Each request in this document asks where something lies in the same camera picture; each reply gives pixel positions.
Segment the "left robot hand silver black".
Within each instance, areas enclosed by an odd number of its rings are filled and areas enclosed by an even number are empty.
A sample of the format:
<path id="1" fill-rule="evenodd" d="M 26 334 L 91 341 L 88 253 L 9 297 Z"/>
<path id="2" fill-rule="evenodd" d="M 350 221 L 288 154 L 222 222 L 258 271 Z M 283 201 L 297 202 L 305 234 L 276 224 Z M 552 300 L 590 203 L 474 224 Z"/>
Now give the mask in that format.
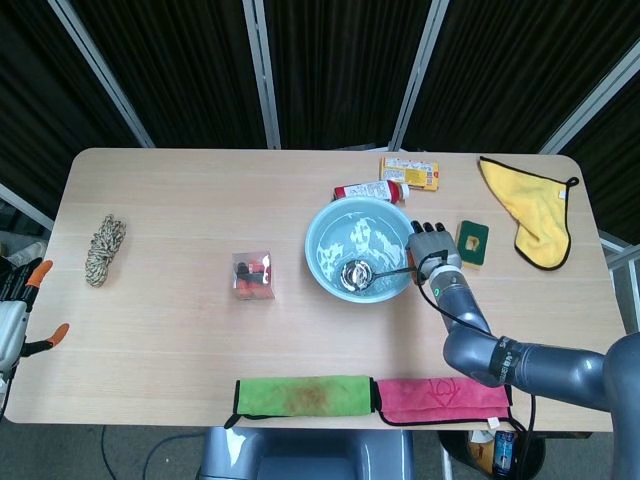
<path id="1" fill-rule="evenodd" d="M 8 383 L 21 358 L 53 349 L 65 338 L 69 324 L 61 324 L 48 338 L 28 342 L 26 329 L 41 284 L 53 262 L 36 258 L 18 268 L 17 289 L 1 300 L 1 380 Z"/>

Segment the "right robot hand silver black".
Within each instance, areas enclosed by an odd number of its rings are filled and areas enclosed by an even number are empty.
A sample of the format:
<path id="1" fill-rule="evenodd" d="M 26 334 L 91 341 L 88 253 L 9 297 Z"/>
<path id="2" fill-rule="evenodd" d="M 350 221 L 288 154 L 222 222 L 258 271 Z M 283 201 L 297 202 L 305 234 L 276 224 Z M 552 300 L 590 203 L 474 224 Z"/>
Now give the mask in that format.
<path id="1" fill-rule="evenodd" d="M 465 285 L 459 251 L 444 225 L 417 220 L 410 224 L 413 232 L 408 237 L 407 258 L 415 268 L 412 274 L 415 285 L 423 286 L 426 282 L 432 287 Z"/>

